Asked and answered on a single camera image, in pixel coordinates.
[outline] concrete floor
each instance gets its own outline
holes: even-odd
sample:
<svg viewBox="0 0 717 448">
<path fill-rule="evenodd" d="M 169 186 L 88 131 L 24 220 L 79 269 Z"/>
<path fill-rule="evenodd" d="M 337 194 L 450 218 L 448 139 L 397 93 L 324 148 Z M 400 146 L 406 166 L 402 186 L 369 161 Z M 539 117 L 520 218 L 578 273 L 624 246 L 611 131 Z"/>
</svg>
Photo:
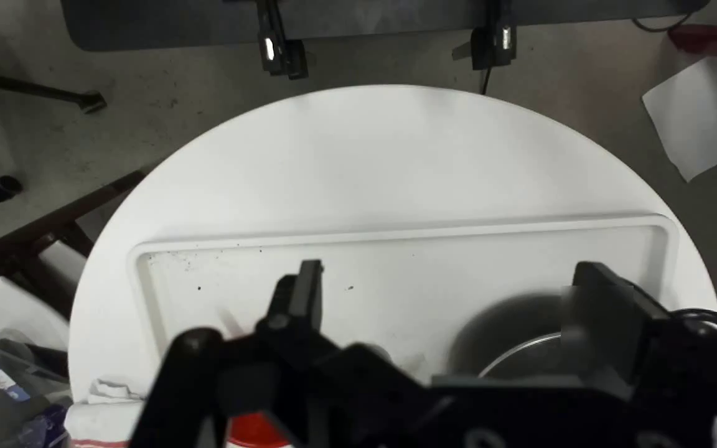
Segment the concrete floor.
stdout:
<svg viewBox="0 0 717 448">
<path fill-rule="evenodd" d="M 692 22 L 717 24 L 717 0 Z M 110 105 L 84 116 L 74 105 L 0 91 L 0 174 L 26 187 L 0 204 L 0 236 L 282 98 L 377 83 L 476 91 L 480 75 L 450 58 L 467 36 L 313 40 L 310 79 L 289 82 L 262 73 L 253 44 L 85 53 L 71 43 L 57 0 L 0 0 L 0 74 L 97 89 Z M 717 167 L 686 184 L 640 102 L 696 58 L 629 21 L 529 26 L 518 36 L 518 59 L 492 72 L 489 94 L 577 129 L 634 168 L 685 224 L 717 287 Z"/>
</svg>

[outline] white tray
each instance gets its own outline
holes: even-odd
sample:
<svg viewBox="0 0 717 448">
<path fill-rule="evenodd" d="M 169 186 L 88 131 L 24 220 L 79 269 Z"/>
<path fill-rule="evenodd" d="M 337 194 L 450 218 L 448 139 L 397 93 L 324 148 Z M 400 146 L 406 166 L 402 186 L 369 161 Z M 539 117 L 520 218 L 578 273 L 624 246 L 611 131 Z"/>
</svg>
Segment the white tray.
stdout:
<svg viewBox="0 0 717 448">
<path fill-rule="evenodd" d="M 560 292 L 578 261 L 601 261 L 658 299 L 673 275 L 677 228 L 661 215 L 158 241 L 134 247 L 129 272 L 159 359 L 179 332 L 252 332 L 276 281 L 324 263 L 322 333 L 378 344 L 416 379 L 443 373 L 473 315 L 529 292 Z"/>
</svg>

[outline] white round table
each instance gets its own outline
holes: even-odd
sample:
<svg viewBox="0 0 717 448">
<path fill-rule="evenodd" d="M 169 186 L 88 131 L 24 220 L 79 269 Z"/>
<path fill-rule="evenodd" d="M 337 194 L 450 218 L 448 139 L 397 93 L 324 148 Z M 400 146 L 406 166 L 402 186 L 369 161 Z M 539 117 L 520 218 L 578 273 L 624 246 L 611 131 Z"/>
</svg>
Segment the white round table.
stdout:
<svg viewBox="0 0 717 448">
<path fill-rule="evenodd" d="M 150 388 L 156 372 L 126 270 L 141 242 L 594 213 L 671 218 L 680 230 L 672 292 L 681 308 L 717 310 L 705 265 L 665 202 L 545 116 L 464 91 L 392 85 L 267 105 L 169 157 L 103 230 L 72 312 L 74 399 L 94 379 Z"/>
</svg>

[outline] black clamp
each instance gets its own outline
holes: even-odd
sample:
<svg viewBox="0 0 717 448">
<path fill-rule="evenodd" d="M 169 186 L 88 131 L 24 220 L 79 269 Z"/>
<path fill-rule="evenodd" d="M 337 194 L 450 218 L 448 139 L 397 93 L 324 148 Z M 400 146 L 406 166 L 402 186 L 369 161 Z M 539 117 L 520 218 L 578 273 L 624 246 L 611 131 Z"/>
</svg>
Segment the black clamp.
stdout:
<svg viewBox="0 0 717 448">
<path fill-rule="evenodd" d="M 287 40 L 277 0 L 256 0 L 259 16 L 259 50 L 262 68 L 277 77 L 291 80 L 308 77 L 306 50 L 301 40 Z"/>
<path fill-rule="evenodd" d="M 472 31 L 469 42 L 453 49 L 452 59 L 472 57 L 473 70 L 510 65 L 516 59 L 516 25 L 512 0 L 487 0 L 486 24 Z"/>
</svg>

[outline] dark table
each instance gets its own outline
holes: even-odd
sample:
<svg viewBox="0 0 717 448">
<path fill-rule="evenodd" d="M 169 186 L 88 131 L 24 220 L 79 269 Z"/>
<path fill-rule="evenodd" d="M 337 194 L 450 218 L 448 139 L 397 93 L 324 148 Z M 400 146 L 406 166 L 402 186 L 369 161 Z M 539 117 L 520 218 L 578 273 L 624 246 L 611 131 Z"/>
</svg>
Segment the dark table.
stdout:
<svg viewBox="0 0 717 448">
<path fill-rule="evenodd" d="M 517 25 L 688 14 L 709 0 L 512 0 Z M 256 42 L 251 0 L 62 0 L 74 43 L 88 51 Z M 484 0 L 281 0 L 288 39 L 470 29 Z"/>
</svg>

